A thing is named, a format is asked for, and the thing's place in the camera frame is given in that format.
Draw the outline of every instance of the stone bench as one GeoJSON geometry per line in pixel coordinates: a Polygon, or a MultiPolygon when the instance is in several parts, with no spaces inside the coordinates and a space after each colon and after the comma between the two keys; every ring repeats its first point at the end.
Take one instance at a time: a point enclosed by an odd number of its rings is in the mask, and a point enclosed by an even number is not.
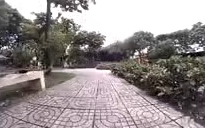
{"type": "Polygon", "coordinates": [[[24,74],[9,74],[0,78],[0,99],[16,90],[28,88],[45,90],[43,71],[31,71],[24,74]]]}

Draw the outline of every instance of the grass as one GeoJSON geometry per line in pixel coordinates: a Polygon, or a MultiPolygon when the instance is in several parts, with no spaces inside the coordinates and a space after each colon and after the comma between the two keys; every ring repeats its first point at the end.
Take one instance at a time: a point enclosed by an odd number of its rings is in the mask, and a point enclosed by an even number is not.
{"type": "Polygon", "coordinates": [[[45,76],[46,88],[61,84],[72,79],[74,76],[75,75],[71,73],[52,72],[51,74],[45,76]]]}

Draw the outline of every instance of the paved walkway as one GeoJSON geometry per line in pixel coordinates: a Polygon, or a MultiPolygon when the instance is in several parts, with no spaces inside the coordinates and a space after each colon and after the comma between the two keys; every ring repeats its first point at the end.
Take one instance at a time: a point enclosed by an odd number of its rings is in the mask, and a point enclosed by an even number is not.
{"type": "Polygon", "coordinates": [[[202,128],[109,71],[64,71],[77,76],[0,109],[0,128],[202,128]]]}

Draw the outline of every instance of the overcast sky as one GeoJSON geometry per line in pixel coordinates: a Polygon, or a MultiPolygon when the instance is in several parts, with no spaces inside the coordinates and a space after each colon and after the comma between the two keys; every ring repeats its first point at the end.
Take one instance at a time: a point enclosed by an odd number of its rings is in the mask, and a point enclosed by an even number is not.
{"type": "MultiPolygon", "coordinates": [[[[46,0],[6,0],[26,18],[31,12],[45,12],[46,0]]],[[[73,18],[83,30],[105,35],[106,45],[124,40],[136,31],[154,35],[191,28],[205,23],[205,0],[96,0],[90,10],[81,14],[64,13],[73,18]]]]}

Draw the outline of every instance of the green bush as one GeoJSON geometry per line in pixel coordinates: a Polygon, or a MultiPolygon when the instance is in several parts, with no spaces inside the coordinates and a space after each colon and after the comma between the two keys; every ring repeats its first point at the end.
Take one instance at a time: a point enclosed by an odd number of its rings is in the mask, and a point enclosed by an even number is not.
{"type": "Polygon", "coordinates": [[[112,72],[180,107],[205,98],[205,63],[194,58],[172,57],[149,66],[129,61],[112,72]]]}

